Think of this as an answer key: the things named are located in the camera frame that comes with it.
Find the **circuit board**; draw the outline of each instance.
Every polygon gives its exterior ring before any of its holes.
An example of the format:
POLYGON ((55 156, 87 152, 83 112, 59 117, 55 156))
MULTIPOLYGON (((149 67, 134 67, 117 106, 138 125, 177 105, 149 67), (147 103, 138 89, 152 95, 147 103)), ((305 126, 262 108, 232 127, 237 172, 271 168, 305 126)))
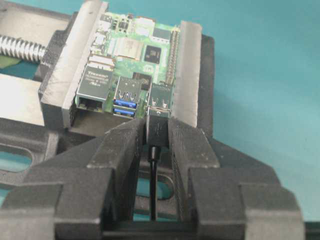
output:
POLYGON ((180 28, 104 13, 79 83, 80 109, 125 118, 169 117, 180 28))

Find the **metal screw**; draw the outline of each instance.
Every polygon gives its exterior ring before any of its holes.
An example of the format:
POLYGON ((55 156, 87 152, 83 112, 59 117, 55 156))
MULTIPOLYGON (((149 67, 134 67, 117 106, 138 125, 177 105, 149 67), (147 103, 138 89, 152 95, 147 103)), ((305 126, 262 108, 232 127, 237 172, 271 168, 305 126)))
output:
POLYGON ((39 63, 44 57, 45 51, 46 47, 41 44, 0 35, 0 55, 39 63))

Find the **teal background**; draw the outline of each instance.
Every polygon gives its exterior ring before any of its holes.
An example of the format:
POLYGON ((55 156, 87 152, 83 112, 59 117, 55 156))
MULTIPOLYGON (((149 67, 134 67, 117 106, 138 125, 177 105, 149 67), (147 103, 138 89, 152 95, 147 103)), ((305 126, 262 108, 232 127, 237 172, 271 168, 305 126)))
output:
MULTIPOLYGON (((82 0, 15 0, 71 14, 82 0)), ((214 137, 273 166, 305 221, 320 221, 320 1, 109 0, 215 38, 214 137)))

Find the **usb port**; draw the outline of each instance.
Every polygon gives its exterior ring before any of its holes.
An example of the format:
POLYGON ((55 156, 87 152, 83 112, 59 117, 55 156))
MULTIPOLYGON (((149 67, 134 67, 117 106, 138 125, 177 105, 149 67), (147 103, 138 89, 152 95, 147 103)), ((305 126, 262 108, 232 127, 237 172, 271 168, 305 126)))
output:
POLYGON ((131 108, 131 109, 137 108, 137 104, 135 102, 124 101, 124 100, 119 100, 119 99, 114 100, 114 105, 118 105, 118 106, 126 107, 126 108, 131 108))
POLYGON ((114 108, 113 109, 113 113, 115 115, 119 115, 119 116, 122 116, 122 117, 129 117, 129 118, 133 118, 135 116, 135 112, 124 110, 124 109, 120 109, 120 108, 114 108))

